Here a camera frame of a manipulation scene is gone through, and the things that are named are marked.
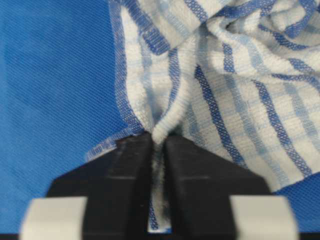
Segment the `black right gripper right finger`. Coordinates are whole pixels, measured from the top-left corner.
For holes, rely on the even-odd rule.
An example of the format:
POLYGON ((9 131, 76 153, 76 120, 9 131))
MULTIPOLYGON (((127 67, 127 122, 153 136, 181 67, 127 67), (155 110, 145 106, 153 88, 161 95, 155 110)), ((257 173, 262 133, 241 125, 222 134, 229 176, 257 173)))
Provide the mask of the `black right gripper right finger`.
POLYGON ((181 136, 164 144, 172 232, 183 240, 295 240, 288 200, 265 179, 181 136))

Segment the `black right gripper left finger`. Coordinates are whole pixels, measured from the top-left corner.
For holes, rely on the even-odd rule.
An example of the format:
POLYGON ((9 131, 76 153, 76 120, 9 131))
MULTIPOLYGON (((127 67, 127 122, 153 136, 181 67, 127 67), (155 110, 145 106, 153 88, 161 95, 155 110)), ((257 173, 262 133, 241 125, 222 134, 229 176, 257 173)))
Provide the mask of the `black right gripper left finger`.
POLYGON ((149 133, 55 178, 31 201, 23 240, 133 240, 147 235, 153 141, 149 133))

